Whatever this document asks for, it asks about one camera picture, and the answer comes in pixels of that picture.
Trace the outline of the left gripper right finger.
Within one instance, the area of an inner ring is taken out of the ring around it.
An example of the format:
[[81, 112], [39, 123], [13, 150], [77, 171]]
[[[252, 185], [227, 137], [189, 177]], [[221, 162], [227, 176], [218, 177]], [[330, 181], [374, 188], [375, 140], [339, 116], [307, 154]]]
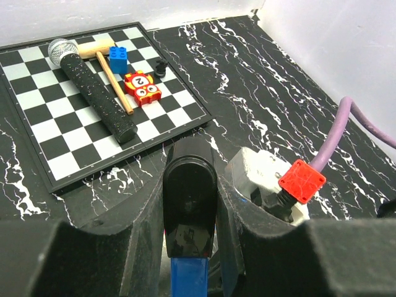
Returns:
[[394, 296], [395, 220], [311, 219], [291, 226], [218, 184], [225, 296]]

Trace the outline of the blue black stapler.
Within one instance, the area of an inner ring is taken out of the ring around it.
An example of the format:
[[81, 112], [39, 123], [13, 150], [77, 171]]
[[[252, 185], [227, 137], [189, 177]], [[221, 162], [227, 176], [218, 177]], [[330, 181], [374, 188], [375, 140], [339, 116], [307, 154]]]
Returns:
[[199, 137], [178, 140], [170, 148], [162, 177], [172, 296], [207, 296], [217, 194], [211, 146]]

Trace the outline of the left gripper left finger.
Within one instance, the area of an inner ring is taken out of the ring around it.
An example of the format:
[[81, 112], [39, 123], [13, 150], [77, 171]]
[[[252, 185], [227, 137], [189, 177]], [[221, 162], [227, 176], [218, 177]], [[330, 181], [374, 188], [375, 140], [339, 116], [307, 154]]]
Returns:
[[161, 181], [81, 228], [60, 220], [1, 222], [2, 296], [156, 296]]

